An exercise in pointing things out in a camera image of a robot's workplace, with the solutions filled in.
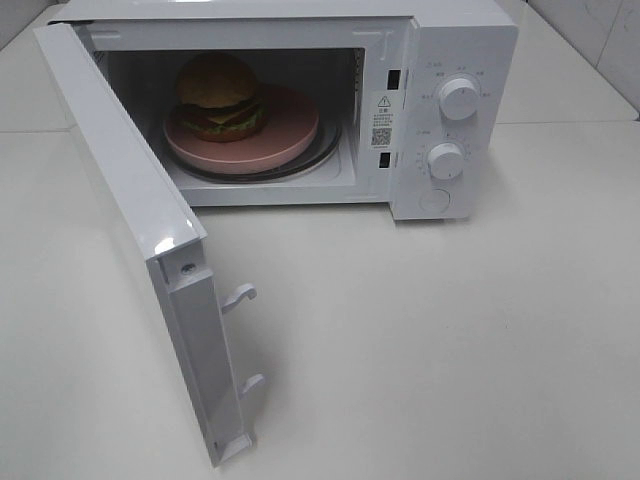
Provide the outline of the lower white timer knob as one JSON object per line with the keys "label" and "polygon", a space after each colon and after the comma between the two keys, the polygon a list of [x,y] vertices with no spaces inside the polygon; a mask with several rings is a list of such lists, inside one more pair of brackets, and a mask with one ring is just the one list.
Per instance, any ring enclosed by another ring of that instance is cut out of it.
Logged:
{"label": "lower white timer knob", "polygon": [[456,144],[446,142],[434,146],[428,152],[427,163],[432,177],[451,180],[462,172],[464,156]]}

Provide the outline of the pink round plate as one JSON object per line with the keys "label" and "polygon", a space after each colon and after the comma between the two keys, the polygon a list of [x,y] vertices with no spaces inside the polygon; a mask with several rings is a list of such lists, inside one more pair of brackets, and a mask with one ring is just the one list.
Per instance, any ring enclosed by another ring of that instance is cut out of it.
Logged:
{"label": "pink round plate", "polygon": [[259,131],[234,142],[210,142],[197,138],[172,114],[164,123],[169,146],[187,165],[212,174],[253,174],[293,160],[314,140],[319,110],[309,96],[288,87],[266,84],[261,94],[266,123]]}

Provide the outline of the white warning label sticker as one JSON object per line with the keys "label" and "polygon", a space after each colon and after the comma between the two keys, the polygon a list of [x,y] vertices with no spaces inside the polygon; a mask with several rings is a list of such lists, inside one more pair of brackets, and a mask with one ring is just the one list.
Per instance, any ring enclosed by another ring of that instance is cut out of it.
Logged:
{"label": "white warning label sticker", "polygon": [[367,141],[372,150],[394,146],[400,106],[397,90],[379,90],[370,95]]}

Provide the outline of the white microwave oven body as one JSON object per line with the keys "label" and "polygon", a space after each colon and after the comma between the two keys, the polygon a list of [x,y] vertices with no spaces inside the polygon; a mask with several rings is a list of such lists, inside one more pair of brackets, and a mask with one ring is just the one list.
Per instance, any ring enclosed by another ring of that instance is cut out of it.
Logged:
{"label": "white microwave oven body", "polygon": [[[395,220],[469,215],[518,36],[493,1],[72,1],[45,26],[57,23],[89,34],[104,78],[189,205],[384,203]],[[321,120],[341,126],[333,155],[277,182],[209,182],[180,169],[163,117],[178,69],[207,51],[235,55],[263,82],[310,96]],[[438,103],[453,76],[480,86],[477,111],[459,121]],[[379,90],[397,90],[401,106],[394,146],[372,150],[370,95]],[[446,142],[462,150],[464,166],[438,180],[427,154]],[[419,206],[432,189],[451,196],[442,214]]]}

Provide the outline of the white microwave door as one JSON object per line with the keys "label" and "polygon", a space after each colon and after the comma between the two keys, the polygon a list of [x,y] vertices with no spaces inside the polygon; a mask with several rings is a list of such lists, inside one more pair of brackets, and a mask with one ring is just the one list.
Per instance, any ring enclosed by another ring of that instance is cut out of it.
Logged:
{"label": "white microwave door", "polygon": [[85,29],[57,23],[35,37],[70,132],[126,263],[152,285],[214,466],[252,445],[242,400],[264,377],[237,379],[224,317],[256,288],[219,298],[207,232],[94,60]]}

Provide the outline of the glass microwave turntable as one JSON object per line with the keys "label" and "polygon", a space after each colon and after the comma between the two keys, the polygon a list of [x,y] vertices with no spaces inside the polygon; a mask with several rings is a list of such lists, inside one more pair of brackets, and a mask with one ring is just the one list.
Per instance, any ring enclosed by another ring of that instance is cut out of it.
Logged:
{"label": "glass microwave turntable", "polygon": [[221,174],[205,172],[204,170],[188,165],[175,153],[172,153],[172,161],[182,170],[197,178],[209,182],[250,184],[277,182],[283,179],[294,178],[306,174],[325,163],[336,151],[342,134],[341,126],[331,120],[320,121],[319,132],[316,134],[310,146],[293,160],[279,167],[274,167],[263,172],[247,174]]}

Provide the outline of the upper white power knob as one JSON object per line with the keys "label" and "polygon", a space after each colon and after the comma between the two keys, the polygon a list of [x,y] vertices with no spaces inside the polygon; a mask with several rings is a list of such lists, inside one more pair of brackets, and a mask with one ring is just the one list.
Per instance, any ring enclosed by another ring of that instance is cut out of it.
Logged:
{"label": "upper white power knob", "polygon": [[449,77],[443,81],[438,91],[441,113],[454,121],[472,116],[478,109],[479,98],[479,83],[470,76]]}

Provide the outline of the round white door button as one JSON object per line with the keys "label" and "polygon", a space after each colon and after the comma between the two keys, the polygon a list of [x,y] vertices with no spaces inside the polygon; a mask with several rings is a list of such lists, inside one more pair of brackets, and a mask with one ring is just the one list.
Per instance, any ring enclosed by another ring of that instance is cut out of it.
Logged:
{"label": "round white door button", "polygon": [[442,214],[450,206],[451,196],[444,189],[432,189],[425,191],[420,199],[419,206],[421,209],[431,215]]}

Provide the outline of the burger with sesame-free bun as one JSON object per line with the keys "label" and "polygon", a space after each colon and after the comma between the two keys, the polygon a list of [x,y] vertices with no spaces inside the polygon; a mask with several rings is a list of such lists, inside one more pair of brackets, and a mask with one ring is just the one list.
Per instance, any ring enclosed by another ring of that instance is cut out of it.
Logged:
{"label": "burger with sesame-free bun", "polygon": [[178,72],[175,91],[179,104],[170,119],[200,140],[243,140],[268,120],[253,70],[226,53],[206,52],[187,61]]}

